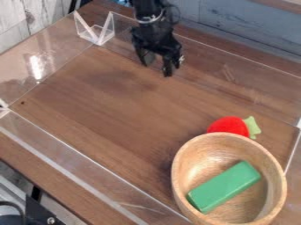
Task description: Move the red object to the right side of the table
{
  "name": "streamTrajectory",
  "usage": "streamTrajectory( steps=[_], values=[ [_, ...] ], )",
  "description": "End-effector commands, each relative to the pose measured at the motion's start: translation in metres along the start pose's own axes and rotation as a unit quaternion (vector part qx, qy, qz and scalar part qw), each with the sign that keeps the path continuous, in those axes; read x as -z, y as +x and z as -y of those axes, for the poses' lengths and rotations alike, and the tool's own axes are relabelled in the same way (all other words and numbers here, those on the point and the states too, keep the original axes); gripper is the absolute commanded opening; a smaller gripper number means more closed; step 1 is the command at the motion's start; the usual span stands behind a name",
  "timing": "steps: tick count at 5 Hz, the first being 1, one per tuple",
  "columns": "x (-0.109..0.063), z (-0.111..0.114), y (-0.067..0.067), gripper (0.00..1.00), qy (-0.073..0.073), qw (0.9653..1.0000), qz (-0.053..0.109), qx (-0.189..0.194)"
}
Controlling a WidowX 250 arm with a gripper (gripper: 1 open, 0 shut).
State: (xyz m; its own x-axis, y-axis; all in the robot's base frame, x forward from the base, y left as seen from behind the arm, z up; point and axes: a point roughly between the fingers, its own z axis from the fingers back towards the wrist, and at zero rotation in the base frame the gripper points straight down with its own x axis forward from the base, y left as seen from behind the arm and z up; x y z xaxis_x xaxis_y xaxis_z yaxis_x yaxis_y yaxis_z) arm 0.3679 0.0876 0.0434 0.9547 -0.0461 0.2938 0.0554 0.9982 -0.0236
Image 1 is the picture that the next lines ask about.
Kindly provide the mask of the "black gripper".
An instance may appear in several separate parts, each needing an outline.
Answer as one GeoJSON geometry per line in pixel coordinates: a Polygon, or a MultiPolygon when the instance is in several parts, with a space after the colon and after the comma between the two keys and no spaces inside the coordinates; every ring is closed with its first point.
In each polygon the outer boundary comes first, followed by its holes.
{"type": "Polygon", "coordinates": [[[173,16],[136,17],[138,26],[131,28],[131,43],[143,66],[148,67],[155,55],[162,57],[162,73],[173,76],[183,60],[182,45],[174,37],[177,22],[173,16]]]}

